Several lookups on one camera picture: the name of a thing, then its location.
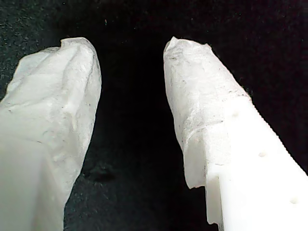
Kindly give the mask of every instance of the wrapped object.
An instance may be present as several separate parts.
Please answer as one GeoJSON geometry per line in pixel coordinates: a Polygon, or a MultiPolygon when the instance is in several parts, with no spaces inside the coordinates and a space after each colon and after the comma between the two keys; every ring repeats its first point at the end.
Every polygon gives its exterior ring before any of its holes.
{"type": "Polygon", "coordinates": [[[220,231],[308,230],[308,177],[209,45],[172,38],[164,71],[189,188],[220,231]]]}
{"type": "Polygon", "coordinates": [[[0,102],[0,230],[61,231],[101,94],[85,38],[22,58],[0,102]]]}

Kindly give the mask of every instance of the black background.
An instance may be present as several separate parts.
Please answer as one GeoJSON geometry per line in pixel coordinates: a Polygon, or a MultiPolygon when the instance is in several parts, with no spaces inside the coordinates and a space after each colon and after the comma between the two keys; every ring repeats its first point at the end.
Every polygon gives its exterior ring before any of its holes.
{"type": "Polygon", "coordinates": [[[18,60],[60,39],[86,37],[99,56],[103,92],[64,230],[217,230],[204,188],[184,180],[164,86],[172,36],[209,43],[308,172],[304,11],[298,0],[0,0],[0,99],[18,60]]]}

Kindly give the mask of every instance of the dark fleece surface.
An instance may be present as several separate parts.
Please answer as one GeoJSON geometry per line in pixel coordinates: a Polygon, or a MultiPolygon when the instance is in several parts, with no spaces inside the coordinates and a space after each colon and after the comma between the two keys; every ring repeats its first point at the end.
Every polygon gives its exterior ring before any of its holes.
{"type": "Polygon", "coordinates": [[[298,0],[0,0],[0,99],[20,58],[62,38],[86,37],[99,56],[103,92],[65,230],[217,230],[204,188],[184,180],[164,86],[172,36],[213,47],[307,172],[303,15],[298,0]]]}

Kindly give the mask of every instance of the white plastic piece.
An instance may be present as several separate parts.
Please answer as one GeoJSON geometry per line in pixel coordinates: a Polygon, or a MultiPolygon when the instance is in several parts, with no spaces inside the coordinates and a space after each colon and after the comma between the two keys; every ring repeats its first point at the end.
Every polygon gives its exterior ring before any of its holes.
{"type": "Polygon", "coordinates": [[[211,47],[172,38],[165,83],[189,188],[222,231],[308,231],[308,176],[211,47]]]}
{"type": "Polygon", "coordinates": [[[0,230],[62,231],[101,94],[85,38],[22,58],[0,102],[0,230]]]}

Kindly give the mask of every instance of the black fabric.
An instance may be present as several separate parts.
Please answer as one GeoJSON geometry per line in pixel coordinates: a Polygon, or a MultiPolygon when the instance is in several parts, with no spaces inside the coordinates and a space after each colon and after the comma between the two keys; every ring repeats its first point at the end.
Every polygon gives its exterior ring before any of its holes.
{"type": "Polygon", "coordinates": [[[0,0],[0,98],[18,60],[83,36],[103,92],[66,231],[214,231],[204,188],[189,190],[164,86],[172,36],[209,43],[307,172],[300,1],[0,0]]]}

